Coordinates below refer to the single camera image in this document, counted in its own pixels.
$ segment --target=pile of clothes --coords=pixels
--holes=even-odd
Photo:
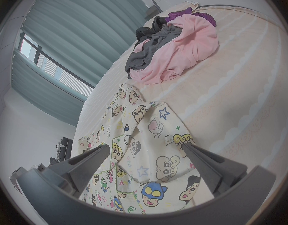
[[[217,49],[216,21],[207,13],[192,13],[189,7],[156,16],[152,28],[136,31],[138,42],[125,70],[129,79],[144,84],[161,83],[180,76]]]

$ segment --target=curtain fold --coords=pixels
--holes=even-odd
[[[67,87],[14,50],[12,88],[45,113],[76,126],[86,96]]]
[[[136,40],[142,0],[36,0],[22,30],[93,86]]]

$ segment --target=window frame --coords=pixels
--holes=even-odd
[[[48,54],[46,54],[44,51],[42,51],[42,47],[40,45],[35,46],[31,41],[29,41],[26,37],[25,37],[25,33],[22,32],[20,34],[20,41],[19,41],[19,46],[18,49],[20,50],[22,47],[22,43],[23,40],[25,40],[28,44],[30,44],[31,47],[33,47],[34,49],[36,49],[36,54],[35,54],[35,58],[33,63],[37,65],[37,62],[39,60],[40,54],[42,54],[44,57],[48,58],[49,60],[51,60],[52,62],[54,62],[57,66],[59,66],[60,68],[62,68],[64,71],[66,71],[67,73],[69,73],[70,75],[72,75],[73,77],[77,78],[78,80],[80,80],[81,82],[83,82],[84,84],[88,85],[90,88],[95,88],[93,85],[89,84],[88,82],[86,82],[85,80],[83,80],[82,78],[80,78],[79,76],[77,76],[76,74],[72,73],[70,70],[68,70],[67,68],[65,68],[64,66],[62,66],[60,63],[58,63],[56,60],[54,60],[52,57],[50,57]]]

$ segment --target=yellow eye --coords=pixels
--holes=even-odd
[[[152,190],[151,190],[150,187],[146,187],[146,188],[145,188],[145,192],[146,192],[147,194],[151,194],[151,193],[152,193]]]
[[[153,195],[154,197],[159,197],[159,196],[161,196],[161,193],[160,193],[160,191],[155,190],[155,191],[152,192],[152,195]]]

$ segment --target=window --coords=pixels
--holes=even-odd
[[[87,84],[81,78],[66,70],[62,65],[50,58],[42,51],[42,48],[26,34],[22,33],[20,37],[19,50],[29,60],[35,63],[35,65],[75,91],[87,97],[90,95],[93,90],[91,85]]]

